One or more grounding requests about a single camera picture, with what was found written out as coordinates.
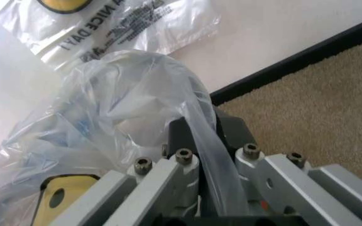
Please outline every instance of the beige carpet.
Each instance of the beige carpet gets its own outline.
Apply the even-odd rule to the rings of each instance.
[[[265,154],[299,152],[362,178],[362,45],[220,106]]]

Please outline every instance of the yellow smiley face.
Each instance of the yellow smiley face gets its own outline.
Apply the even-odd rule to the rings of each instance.
[[[86,7],[92,0],[38,0],[47,9],[62,14],[77,12]]]

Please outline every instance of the bolt head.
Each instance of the bolt head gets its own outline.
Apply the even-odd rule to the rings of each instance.
[[[152,160],[147,157],[137,158],[133,164],[135,173],[139,175],[146,175],[153,167]]]
[[[188,165],[192,162],[193,153],[190,149],[181,148],[175,152],[175,160],[181,165]]]
[[[243,146],[243,152],[246,157],[251,160],[256,160],[259,158],[259,154],[261,153],[261,149],[256,144],[245,144]]]
[[[296,152],[288,153],[286,157],[300,169],[304,167],[305,161],[307,160],[303,155]]]

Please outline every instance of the plastic bag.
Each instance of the plastic bag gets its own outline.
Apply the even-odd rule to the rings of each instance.
[[[125,172],[137,157],[159,160],[168,125],[180,117],[191,128],[219,215],[245,215],[208,92],[179,62],[135,50],[75,68],[50,104],[15,126],[0,146],[0,224],[31,224],[46,179],[101,177]]]
[[[64,74],[112,51],[169,54],[219,20],[210,0],[0,0],[0,24]]]

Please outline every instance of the yellow sticker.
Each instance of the yellow sticker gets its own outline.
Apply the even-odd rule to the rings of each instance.
[[[82,196],[99,177],[95,175],[59,175],[46,179],[34,213],[32,226],[47,226]]]
[[[92,0],[38,0],[47,9],[62,14],[77,12],[86,7]]]

